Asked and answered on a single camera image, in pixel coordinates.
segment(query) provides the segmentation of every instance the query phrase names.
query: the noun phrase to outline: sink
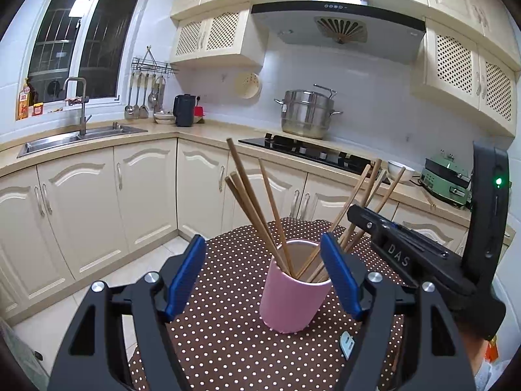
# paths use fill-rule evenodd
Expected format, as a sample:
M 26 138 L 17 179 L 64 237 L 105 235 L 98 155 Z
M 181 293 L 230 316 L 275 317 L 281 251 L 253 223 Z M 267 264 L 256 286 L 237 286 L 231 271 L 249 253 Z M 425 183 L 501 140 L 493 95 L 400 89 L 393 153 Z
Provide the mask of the sink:
M 88 141 L 90 139 L 113 137 L 127 134 L 137 134 L 140 132 L 147 132 L 146 129 L 139 129 L 138 127 L 132 127 L 127 125 L 118 125 L 114 123 L 112 126 L 95 127 L 93 129 L 87 129 L 83 137 L 79 136 L 79 132 L 70 132 L 67 134 L 54 135 L 52 137 L 36 139 L 25 143 L 18 153 L 18 157 L 27 156 L 34 152 L 52 149 L 54 147 L 61 147 L 63 145 L 75 143 L 78 141 Z

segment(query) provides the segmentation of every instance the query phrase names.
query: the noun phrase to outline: pot handle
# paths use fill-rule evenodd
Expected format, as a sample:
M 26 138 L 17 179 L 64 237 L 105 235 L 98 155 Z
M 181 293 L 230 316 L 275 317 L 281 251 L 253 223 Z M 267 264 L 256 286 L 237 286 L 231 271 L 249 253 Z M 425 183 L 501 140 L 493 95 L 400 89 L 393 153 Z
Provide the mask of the pot handle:
M 337 95 L 337 92 L 335 90 L 332 90 L 331 88 L 327 88 L 326 86 L 322 86 L 319 84 L 313 84 L 313 86 L 316 86 L 317 88 L 322 88 L 323 90 L 329 91 L 331 93 L 329 95 L 329 98 L 333 98 L 335 95 Z

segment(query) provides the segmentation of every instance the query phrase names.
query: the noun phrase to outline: dish soap bottle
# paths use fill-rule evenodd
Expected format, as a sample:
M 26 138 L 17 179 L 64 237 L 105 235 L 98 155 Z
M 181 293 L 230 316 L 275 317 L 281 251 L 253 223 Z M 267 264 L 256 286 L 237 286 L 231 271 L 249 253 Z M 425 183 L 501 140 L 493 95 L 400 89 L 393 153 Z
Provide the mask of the dish soap bottle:
M 31 88 L 29 88 L 29 85 L 27 84 L 28 80 L 29 78 L 23 80 L 22 91 L 19 94 L 17 120 L 25 119 L 29 116 L 29 96 Z

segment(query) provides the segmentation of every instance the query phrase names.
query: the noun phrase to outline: ceiling light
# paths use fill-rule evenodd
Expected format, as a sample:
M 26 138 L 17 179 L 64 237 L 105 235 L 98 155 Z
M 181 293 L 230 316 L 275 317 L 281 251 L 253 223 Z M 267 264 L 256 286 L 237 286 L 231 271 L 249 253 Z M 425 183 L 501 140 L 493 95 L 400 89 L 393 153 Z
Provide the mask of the ceiling light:
M 69 12 L 70 18 L 82 18 L 91 7 L 90 0 L 76 0 Z

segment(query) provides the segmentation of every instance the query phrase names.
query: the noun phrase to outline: pink cup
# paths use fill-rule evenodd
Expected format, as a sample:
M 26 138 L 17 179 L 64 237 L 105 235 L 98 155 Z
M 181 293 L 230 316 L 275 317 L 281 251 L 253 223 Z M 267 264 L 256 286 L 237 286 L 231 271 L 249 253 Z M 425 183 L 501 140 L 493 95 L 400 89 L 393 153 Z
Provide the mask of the pink cup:
M 295 271 L 317 246 L 316 242 L 307 240 L 288 241 Z M 302 277 L 308 278 L 319 262 L 317 257 Z M 319 283 L 297 281 L 283 273 L 272 257 L 260 299 L 260 317 L 268 327 L 280 333 L 298 332 L 309 325 L 330 290 L 330 279 Z

